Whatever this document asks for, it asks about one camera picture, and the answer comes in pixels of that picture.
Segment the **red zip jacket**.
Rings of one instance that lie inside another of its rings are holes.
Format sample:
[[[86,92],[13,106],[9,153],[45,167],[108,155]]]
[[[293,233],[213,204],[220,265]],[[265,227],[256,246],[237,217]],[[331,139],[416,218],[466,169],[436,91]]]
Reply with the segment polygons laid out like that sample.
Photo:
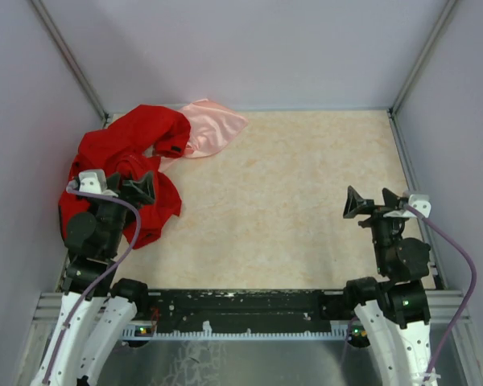
[[[173,182],[159,172],[161,158],[180,158],[190,138],[188,119],[161,106],[139,105],[105,129],[88,132],[80,142],[68,172],[72,180],[85,170],[118,172],[124,179],[140,180],[154,173],[155,203],[139,210],[141,231],[135,249],[161,237],[165,223],[179,216],[182,206]]]

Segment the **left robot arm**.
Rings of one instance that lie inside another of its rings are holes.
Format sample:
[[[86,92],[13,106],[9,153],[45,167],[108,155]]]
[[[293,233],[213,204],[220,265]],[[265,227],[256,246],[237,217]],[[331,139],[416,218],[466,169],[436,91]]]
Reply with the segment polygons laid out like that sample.
[[[140,208],[155,202],[154,174],[138,181],[103,170],[85,170],[66,192],[89,210],[67,223],[65,270],[56,327],[33,385],[95,385],[124,328],[150,313],[147,284],[121,279],[118,266],[141,232]]]

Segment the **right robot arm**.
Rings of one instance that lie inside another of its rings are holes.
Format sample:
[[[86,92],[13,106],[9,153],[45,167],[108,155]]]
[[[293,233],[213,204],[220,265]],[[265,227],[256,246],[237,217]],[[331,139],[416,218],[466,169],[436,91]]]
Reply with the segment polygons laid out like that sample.
[[[359,226],[371,231],[377,271],[384,279],[348,281],[343,306],[362,324],[384,385],[436,384],[427,369],[431,314],[422,283],[430,273],[431,247],[403,237],[406,222],[429,216],[431,203],[428,195],[398,196],[388,189],[382,197],[379,205],[347,189],[343,217],[363,216]]]

